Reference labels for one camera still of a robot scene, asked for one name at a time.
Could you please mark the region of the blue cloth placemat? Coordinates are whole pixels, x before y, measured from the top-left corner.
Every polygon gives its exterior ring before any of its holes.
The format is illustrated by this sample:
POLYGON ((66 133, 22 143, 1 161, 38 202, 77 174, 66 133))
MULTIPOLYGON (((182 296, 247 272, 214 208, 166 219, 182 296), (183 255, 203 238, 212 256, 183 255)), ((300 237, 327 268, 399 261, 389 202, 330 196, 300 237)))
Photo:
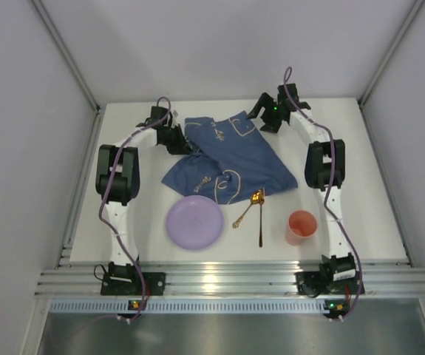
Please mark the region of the blue cloth placemat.
POLYGON ((179 159, 162 179, 182 196, 200 195, 228 205, 247 200, 260 189, 275 195, 298 187, 244 111, 222 121, 186 118, 184 135, 192 153, 179 159))

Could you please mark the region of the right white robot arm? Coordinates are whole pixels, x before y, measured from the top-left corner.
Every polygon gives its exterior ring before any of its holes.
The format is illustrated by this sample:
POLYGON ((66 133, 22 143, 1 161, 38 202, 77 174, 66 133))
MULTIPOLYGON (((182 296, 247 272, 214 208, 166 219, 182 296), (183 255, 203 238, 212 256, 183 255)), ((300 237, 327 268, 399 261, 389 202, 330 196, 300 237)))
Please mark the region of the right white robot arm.
POLYGON ((346 176, 345 143, 312 118, 310 105, 299 100, 295 84, 278 86, 273 98, 260 95, 249 119, 260 117, 263 132, 277 133, 282 123, 289 124, 307 145, 305 183, 323 203, 322 224, 327 230, 329 251, 322 255, 317 272, 306 271, 298 277, 299 293, 309 297, 320 294, 357 294, 360 292, 359 257, 343 225, 341 188, 346 176))

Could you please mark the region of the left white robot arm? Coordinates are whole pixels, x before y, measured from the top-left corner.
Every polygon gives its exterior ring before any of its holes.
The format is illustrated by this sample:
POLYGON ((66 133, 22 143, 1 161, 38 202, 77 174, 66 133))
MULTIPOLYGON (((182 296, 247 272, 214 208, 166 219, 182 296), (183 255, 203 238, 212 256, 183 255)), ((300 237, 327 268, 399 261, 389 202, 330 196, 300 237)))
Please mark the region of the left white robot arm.
POLYGON ((134 227, 129 219, 131 202, 140 191, 140 153, 158 145, 170 155, 187 155, 186 143, 177 114, 158 104, 150 116, 134 131, 115 144, 103 144, 98 150, 95 190, 101 196, 98 216, 112 237, 110 262, 103 267, 102 286, 119 292, 140 291, 143 278, 139 271, 134 227))

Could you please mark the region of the copper fork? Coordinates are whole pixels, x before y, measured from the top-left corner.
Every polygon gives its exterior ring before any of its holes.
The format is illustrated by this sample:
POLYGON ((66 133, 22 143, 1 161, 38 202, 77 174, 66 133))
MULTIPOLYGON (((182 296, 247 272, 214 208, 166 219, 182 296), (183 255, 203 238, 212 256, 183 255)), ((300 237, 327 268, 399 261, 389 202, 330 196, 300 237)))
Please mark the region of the copper fork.
POLYGON ((260 190, 260 199, 259 199, 259 247, 263 247, 263 205, 265 203, 265 190, 260 190))

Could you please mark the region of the purple plastic plate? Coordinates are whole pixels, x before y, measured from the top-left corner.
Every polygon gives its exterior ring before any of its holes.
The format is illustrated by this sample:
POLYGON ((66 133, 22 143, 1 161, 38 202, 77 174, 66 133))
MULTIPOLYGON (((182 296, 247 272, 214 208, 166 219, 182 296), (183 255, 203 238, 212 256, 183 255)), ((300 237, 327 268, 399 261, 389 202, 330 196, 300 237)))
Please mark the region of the purple plastic plate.
POLYGON ((221 208, 213 200, 193 195, 172 205, 165 217, 165 229, 176 246, 199 251, 215 244, 224 228, 221 208))

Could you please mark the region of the orange plastic cup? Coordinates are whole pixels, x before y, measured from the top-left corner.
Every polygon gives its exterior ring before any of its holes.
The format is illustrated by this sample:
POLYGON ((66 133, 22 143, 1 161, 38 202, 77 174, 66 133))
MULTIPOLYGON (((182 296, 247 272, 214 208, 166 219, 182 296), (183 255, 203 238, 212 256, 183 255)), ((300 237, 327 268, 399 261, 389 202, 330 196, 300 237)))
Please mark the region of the orange plastic cup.
POLYGON ((313 214, 305 210, 293 212, 288 218, 285 239, 292 246, 299 246, 311 238, 318 229, 318 222, 313 214))

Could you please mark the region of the left aluminium frame post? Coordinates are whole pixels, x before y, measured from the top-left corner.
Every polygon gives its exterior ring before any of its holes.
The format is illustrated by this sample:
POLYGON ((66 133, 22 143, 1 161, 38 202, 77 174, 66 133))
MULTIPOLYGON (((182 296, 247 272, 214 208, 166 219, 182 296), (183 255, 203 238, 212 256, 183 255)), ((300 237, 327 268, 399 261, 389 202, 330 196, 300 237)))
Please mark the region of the left aluminium frame post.
POLYGON ((82 75, 74 57, 72 56, 71 51, 66 45, 65 40, 60 34, 55 22, 52 20, 52 16, 50 15, 48 9, 45 7, 43 1, 28 0, 27 2, 33 8, 35 14, 38 16, 45 30, 48 32, 53 44, 61 55, 71 76, 75 80, 76 84, 78 85, 78 88, 81 90, 89 106, 94 112, 99 112, 101 109, 101 105, 97 102, 95 96, 92 94, 92 91, 89 88, 84 76, 82 75))

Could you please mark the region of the aluminium frame post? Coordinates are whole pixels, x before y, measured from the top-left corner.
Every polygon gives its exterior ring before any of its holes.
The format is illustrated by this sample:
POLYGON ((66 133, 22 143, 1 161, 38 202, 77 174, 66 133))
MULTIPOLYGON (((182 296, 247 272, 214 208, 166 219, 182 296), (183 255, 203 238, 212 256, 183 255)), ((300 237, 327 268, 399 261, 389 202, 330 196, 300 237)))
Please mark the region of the aluminium frame post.
POLYGON ((391 37, 387 48, 384 50, 382 57, 378 61, 377 67, 370 76, 370 80, 365 86, 363 93, 357 100, 358 107, 360 109, 363 109, 365 104, 371 98, 379 81, 382 79, 383 74, 390 65, 391 60, 393 60, 395 54, 398 52, 399 47, 402 45, 404 39, 407 37, 408 32, 412 28, 413 24, 416 22, 424 7, 425 0, 415 0, 411 2, 408 11, 404 15, 403 20, 398 25, 397 30, 391 37))
POLYGON ((99 112, 101 109, 101 105, 97 102, 95 96, 92 94, 92 91, 89 88, 84 76, 82 75, 74 57, 72 56, 71 51, 66 45, 65 40, 60 34, 55 22, 52 20, 52 16, 50 15, 48 9, 45 7, 43 1, 28 0, 27 2, 33 8, 35 14, 38 16, 45 30, 48 32, 53 44, 61 55, 71 76, 75 80, 76 84, 78 85, 78 88, 81 90, 89 106, 94 112, 99 112))

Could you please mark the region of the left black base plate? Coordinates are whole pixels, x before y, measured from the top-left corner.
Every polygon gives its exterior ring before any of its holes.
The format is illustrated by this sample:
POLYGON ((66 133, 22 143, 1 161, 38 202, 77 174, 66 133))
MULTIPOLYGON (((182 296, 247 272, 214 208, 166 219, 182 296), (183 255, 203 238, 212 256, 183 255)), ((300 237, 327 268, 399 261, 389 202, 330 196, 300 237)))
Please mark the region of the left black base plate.
MULTIPOLYGON (((145 280, 146 296, 162 296, 166 287, 166 273, 146 272, 143 274, 145 280)), ((139 276, 133 279, 111 276, 105 274, 101 285, 103 296, 142 296, 143 286, 139 276)))

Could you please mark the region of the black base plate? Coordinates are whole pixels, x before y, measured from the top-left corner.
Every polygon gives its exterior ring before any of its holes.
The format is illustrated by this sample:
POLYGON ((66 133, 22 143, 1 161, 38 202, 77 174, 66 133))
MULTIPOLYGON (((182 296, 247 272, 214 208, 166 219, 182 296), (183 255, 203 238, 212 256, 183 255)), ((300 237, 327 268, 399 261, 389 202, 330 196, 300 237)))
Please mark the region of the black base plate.
POLYGON ((296 273, 296 286, 299 295, 316 298, 320 295, 345 295, 348 291, 356 295, 362 285, 358 275, 340 281, 324 281, 318 271, 301 271, 296 273))
MULTIPOLYGON (((145 280, 146 296, 162 296, 166 287, 166 273, 146 272, 143 274, 145 280)), ((105 274, 101 285, 103 296, 142 296, 143 286, 139 276, 133 279, 111 276, 105 274)))

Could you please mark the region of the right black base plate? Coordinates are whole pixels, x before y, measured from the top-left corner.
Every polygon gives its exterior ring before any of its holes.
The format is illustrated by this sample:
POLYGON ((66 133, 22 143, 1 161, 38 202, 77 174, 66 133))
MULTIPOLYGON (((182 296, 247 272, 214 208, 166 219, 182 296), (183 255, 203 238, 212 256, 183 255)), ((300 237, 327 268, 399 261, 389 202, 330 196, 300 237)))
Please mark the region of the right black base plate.
POLYGON ((358 275, 340 281, 324 281, 318 271, 301 271, 296 273, 296 286, 299 295, 316 298, 320 295, 345 295, 348 291, 356 295, 362 285, 358 275))

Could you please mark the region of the aluminium mounting rail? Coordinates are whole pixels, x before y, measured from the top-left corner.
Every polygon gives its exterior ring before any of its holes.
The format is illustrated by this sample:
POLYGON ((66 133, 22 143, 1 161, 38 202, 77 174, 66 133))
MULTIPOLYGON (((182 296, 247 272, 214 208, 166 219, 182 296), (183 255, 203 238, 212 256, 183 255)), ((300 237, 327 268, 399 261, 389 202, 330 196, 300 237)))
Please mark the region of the aluminium mounting rail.
MULTIPOLYGON (((144 272, 166 275, 165 297, 250 298, 298 296, 296 275, 316 271, 315 262, 204 262, 145 263, 144 272)), ((101 289, 94 266, 71 263, 41 272, 35 295, 38 297, 93 297, 101 289)), ((366 298, 425 297, 425 268, 402 262, 362 265, 366 298)))

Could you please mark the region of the right aluminium frame post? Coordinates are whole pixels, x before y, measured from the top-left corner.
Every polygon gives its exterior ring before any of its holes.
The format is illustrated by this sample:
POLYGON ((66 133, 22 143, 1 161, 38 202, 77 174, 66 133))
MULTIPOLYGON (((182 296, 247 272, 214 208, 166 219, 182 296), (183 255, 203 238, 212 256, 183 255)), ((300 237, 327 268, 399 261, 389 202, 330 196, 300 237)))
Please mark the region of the right aluminium frame post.
POLYGON ((404 39, 407 37, 408 32, 412 28, 413 24, 416 22, 424 7, 425 0, 415 0, 411 2, 408 11, 404 15, 403 20, 398 25, 397 30, 391 37, 387 48, 384 50, 382 57, 378 61, 377 67, 370 76, 370 80, 365 86, 363 93, 357 100, 358 107, 360 109, 363 109, 365 104, 371 98, 379 81, 382 79, 383 74, 390 65, 391 60, 393 60, 395 54, 398 52, 399 47, 402 45, 404 39))

